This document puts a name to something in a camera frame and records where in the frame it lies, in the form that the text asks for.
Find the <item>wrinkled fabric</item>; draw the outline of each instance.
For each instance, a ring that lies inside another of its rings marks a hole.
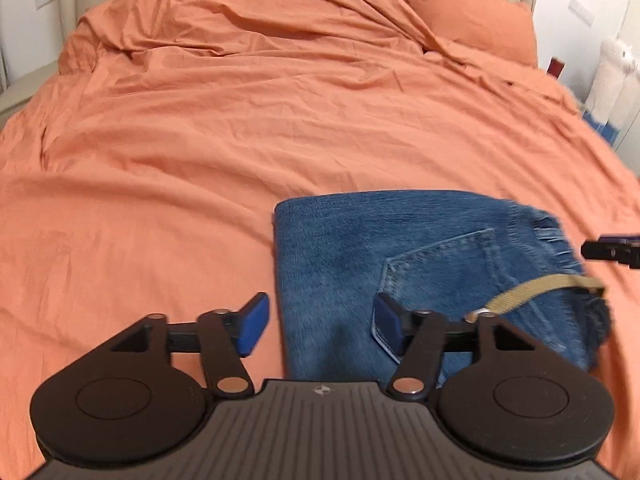
[[[113,0],[81,18],[0,135],[0,478],[42,457],[29,401],[149,312],[274,299],[287,198],[457,189],[561,221],[572,247],[633,233],[640,184],[533,69],[450,54],[401,0]],[[561,87],[549,84],[562,93]],[[600,461],[640,476],[640,273],[588,262],[614,327]],[[279,314],[245,363],[283,375]],[[174,356],[199,374],[197,357]]]
[[[388,383],[400,362],[376,325],[373,297],[460,321],[513,287],[582,274],[555,218],[459,191],[381,191],[295,198],[275,215],[278,298],[288,376]],[[541,294],[504,319],[586,370],[609,312],[580,288]],[[439,382],[469,365],[446,354]]]

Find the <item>metal screw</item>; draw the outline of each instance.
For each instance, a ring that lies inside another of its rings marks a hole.
[[[241,394],[249,387],[249,383],[242,377],[225,377],[216,386],[226,394]]]
[[[401,394],[417,394],[424,389],[424,383],[414,377],[402,377],[394,381],[394,390]]]

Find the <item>orange blanket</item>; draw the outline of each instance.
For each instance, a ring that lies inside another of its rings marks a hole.
[[[640,185],[560,86],[438,41],[401,0],[114,0],[60,73],[0,137],[4,480],[42,461],[29,400],[51,374],[149,312],[274,297],[281,200],[471,190],[555,213],[576,248],[640,228]],[[615,322],[600,460],[637,479],[640,272],[587,268]],[[246,365],[282,376],[275,308]]]

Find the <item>gray ribbed panel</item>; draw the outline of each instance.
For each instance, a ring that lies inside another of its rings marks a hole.
[[[458,449],[419,404],[375,383],[270,381],[221,403],[185,446],[143,465],[83,470],[52,461],[31,480],[610,480],[594,463],[559,472],[485,464]]]

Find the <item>red object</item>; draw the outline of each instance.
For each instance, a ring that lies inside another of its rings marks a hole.
[[[563,68],[564,61],[560,61],[557,57],[552,57],[551,63],[549,63],[549,68],[546,73],[558,79],[560,77],[560,74],[562,73]]]

